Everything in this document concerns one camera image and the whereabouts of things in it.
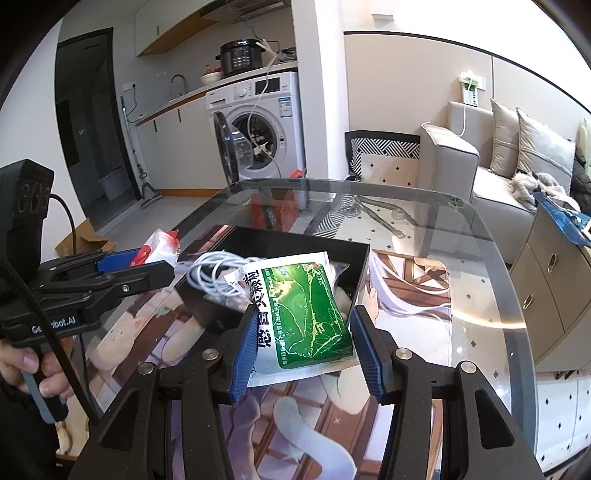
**faucet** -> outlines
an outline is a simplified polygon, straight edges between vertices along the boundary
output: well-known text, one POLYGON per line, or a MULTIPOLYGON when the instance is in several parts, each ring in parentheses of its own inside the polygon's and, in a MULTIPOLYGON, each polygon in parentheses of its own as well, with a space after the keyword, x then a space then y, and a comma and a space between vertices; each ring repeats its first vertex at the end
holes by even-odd
POLYGON ((175 76, 173 76, 173 77, 170 79, 170 83, 173 83, 173 82, 174 82, 174 79, 175 79, 176 77, 181 77, 181 78, 183 79, 183 86, 185 87, 185 95, 187 95, 187 94, 188 94, 188 92, 189 92, 189 90, 188 90, 188 88, 187 88, 187 79, 184 77, 184 75, 181 75, 180 73, 177 73, 175 76))

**beige sofa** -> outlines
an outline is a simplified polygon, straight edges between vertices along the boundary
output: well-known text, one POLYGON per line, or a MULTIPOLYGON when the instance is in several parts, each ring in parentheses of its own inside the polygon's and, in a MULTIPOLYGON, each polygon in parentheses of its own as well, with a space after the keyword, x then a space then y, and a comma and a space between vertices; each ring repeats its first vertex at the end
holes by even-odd
POLYGON ((503 260, 512 264, 525 243, 534 215, 509 191, 510 179, 491 173, 493 116, 490 110, 447 104, 447 128, 424 125, 417 187, 470 202, 491 233, 503 260))

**black jacket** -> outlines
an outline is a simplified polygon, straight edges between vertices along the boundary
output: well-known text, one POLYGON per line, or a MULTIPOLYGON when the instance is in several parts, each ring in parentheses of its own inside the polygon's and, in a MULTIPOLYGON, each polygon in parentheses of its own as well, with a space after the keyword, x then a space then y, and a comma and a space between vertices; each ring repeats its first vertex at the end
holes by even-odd
POLYGON ((570 196, 577 201, 583 213, 591 216, 591 179, 585 172, 586 163, 581 149, 577 146, 574 150, 570 196))
POLYGON ((0 478, 56 480, 56 427, 46 424, 28 395, 0 376, 0 478))

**bowl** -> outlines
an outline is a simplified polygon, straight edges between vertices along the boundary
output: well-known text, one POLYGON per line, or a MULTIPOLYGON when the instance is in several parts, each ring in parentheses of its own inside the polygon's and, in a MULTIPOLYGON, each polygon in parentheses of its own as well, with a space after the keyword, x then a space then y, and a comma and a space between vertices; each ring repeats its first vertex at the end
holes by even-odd
POLYGON ((223 72, 212 72, 206 73, 205 75, 201 76, 201 81, 204 85, 209 85, 213 82, 217 82, 218 80, 223 79, 223 72))

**metal screw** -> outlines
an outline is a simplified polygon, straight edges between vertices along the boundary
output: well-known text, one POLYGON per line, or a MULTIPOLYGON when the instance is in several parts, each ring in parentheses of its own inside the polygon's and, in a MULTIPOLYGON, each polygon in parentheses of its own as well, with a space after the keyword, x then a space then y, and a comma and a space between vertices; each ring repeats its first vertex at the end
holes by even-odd
POLYGON ((472 362, 462 362, 462 370, 464 370, 464 372, 467 374, 473 374, 476 372, 476 365, 474 365, 472 362))
POLYGON ((396 350, 396 356, 400 360, 410 360, 413 357, 413 353, 408 348, 399 348, 396 350))
POLYGON ((208 348, 204 350, 201 354, 204 360, 215 360, 218 356, 220 356, 220 352, 218 352, 215 348, 208 348))
POLYGON ((150 362, 146 362, 144 364, 141 364, 138 367, 138 373, 140 375, 149 375, 150 373, 152 373, 154 371, 154 364, 150 363, 150 362))

